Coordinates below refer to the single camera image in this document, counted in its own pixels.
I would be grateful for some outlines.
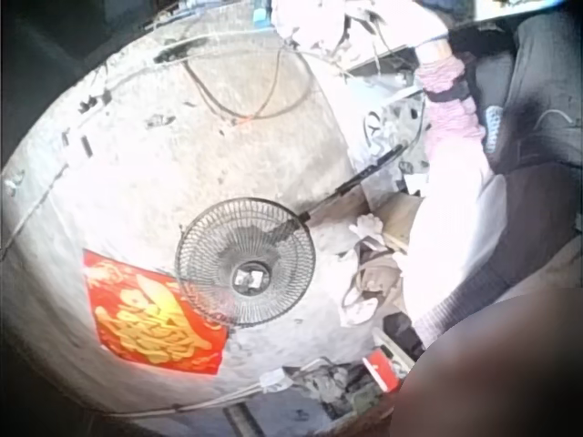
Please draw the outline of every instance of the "metal rod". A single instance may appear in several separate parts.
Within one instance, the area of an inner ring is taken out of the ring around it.
[[[265,437],[265,433],[251,415],[245,402],[223,408],[222,412],[237,437]]]
[[[300,216],[299,216],[300,221],[302,223],[305,223],[306,221],[308,221],[312,217],[312,214],[316,210],[330,204],[331,202],[333,202],[337,198],[339,198],[339,197],[345,195],[346,193],[348,193],[349,191],[351,191],[353,188],[355,188],[357,185],[359,185],[365,179],[367,179],[368,177],[372,176],[374,173],[381,170],[384,166],[386,166],[388,163],[392,162],[397,157],[401,156],[401,154],[403,154],[403,152],[405,152],[405,150],[406,150],[406,147],[401,145],[401,144],[398,145],[397,147],[389,150],[387,153],[382,155],[376,161],[376,163],[371,164],[370,166],[365,168],[363,171],[361,171],[360,173],[358,173],[357,175],[355,175],[351,179],[344,182],[330,196],[328,196],[327,198],[325,198],[321,202],[318,202],[312,209],[310,209],[309,211],[304,211],[302,214],[300,214]]]

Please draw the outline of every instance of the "black fan grille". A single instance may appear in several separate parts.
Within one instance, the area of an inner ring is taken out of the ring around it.
[[[270,272],[253,296],[236,291],[240,265]],[[309,230],[288,209],[258,198],[236,198],[207,209],[185,230],[176,256],[180,290],[196,311],[223,324],[250,327],[290,310],[312,281],[315,251]]]

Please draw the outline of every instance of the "electric fan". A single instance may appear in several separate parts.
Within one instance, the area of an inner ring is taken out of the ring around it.
[[[405,149],[395,147],[300,215],[261,198],[235,198],[207,209],[184,230],[177,249],[182,295],[198,313],[227,326],[251,327],[280,317],[312,281],[316,258],[306,227],[311,214]]]

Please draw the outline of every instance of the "fan stand pole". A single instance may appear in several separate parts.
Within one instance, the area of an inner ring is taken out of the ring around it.
[[[308,211],[304,211],[302,214],[298,216],[302,223],[306,223],[312,218],[312,214],[316,212],[318,209],[321,209],[332,202],[334,202],[337,198],[344,196],[346,193],[352,191],[357,185],[360,185],[368,177],[372,176],[374,173],[378,172],[384,166],[392,162],[393,160],[400,157],[403,152],[407,149],[406,146],[398,145],[395,148],[392,148],[387,153],[382,155],[374,164],[371,164],[363,171],[352,177],[351,179],[344,182],[341,186],[339,186],[330,196],[318,202],[313,208],[309,209]]]

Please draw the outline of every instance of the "white cloth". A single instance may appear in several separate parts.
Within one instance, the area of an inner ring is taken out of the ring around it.
[[[402,266],[413,322],[489,259],[506,227],[506,182],[493,174],[477,139],[451,139],[436,148],[427,191]]]

